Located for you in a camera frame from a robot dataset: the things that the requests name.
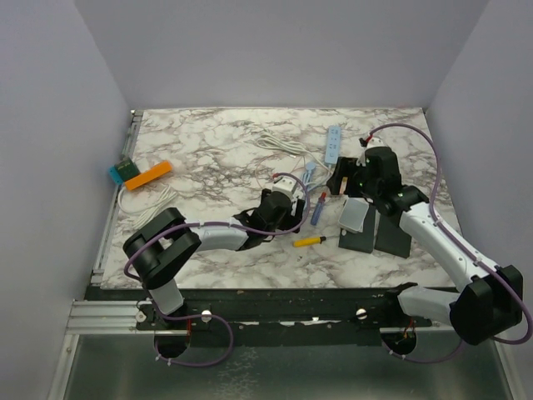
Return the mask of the small pink plug adapter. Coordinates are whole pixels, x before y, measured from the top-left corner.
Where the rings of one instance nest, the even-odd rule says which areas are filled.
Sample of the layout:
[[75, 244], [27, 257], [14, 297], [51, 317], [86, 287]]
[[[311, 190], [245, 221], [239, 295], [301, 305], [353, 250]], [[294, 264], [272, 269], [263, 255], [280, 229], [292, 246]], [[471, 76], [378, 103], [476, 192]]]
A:
[[347, 184], [348, 184], [348, 177], [344, 177], [341, 180], [341, 186], [340, 186], [340, 189], [339, 189], [339, 194], [340, 195], [344, 195], [345, 194]]

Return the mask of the orange power strip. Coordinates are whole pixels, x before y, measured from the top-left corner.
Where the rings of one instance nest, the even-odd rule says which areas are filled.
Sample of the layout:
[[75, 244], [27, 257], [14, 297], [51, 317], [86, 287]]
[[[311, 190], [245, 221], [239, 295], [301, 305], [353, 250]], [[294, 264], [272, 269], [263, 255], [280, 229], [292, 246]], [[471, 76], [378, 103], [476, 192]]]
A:
[[126, 190], [133, 191], [152, 181], [157, 180], [163, 175], [172, 171], [172, 164], [168, 161], [163, 161], [153, 166], [151, 169], [140, 173], [139, 175], [127, 180], [124, 183]]

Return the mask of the teal blue plug block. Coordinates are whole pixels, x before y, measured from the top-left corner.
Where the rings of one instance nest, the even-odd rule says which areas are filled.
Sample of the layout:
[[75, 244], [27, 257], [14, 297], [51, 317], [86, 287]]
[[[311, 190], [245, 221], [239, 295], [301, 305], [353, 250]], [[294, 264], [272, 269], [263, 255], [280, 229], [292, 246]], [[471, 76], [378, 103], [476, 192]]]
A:
[[113, 182], [120, 186], [138, 176], [140, 171], [134, 161], [127, 157], [110, 167], [108, 173]]

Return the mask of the light blue power strip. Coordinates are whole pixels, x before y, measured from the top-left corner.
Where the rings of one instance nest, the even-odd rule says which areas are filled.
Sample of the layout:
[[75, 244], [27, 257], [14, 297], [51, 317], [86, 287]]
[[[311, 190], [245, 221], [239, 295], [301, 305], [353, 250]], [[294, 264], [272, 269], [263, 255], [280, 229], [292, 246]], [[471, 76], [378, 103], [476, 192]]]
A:
[[330, 126], [326, 135], [326, 150], [324, 154], [324, 163], [334, 165], [340, 154], [341, 149], [341, 127]]

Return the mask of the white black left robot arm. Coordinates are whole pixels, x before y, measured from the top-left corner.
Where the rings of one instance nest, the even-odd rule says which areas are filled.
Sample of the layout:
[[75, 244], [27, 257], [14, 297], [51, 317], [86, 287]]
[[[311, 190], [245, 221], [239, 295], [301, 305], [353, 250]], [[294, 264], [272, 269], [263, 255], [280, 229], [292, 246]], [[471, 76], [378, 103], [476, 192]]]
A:
[[182, 323], [184, 299], [175, 276], [199, 252], [247, 251], [281, 232], [297, 233], [306, 201], [280, 190], [264, 189], [257, 207], [223, 223], [187, 220], [177, 208], [164, 209], [122, 245], [128, 266], [157, 305], [155, 319], [165, 328]]

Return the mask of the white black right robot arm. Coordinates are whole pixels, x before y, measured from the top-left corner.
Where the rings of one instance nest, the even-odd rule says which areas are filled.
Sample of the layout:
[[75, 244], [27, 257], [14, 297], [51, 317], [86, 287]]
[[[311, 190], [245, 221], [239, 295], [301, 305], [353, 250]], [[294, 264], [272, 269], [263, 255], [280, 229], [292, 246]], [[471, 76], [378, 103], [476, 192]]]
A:
[[497, 266], [440, 219], [420, 189], [402, 182], [389, 147], [366, 148], [360, 158], [339, 157], [326, 185], [333, 195], [370, 202], [382, 219], [417, 241], [455, 284], [455, 292], [411, 283], [398, 288], [382, 306], [390, 325], [422, 317], [452, 326], [463, 341], [477, 345], [521, 322], [521, 273]]

